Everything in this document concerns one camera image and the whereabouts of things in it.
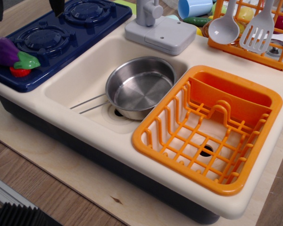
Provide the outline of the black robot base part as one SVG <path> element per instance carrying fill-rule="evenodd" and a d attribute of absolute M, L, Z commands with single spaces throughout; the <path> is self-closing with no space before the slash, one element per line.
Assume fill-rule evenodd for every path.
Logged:
<path fill-rule="evenodd" d="M 0 226 L 61 226 L 37 207 L 5 203 L 0 208 Z"/>

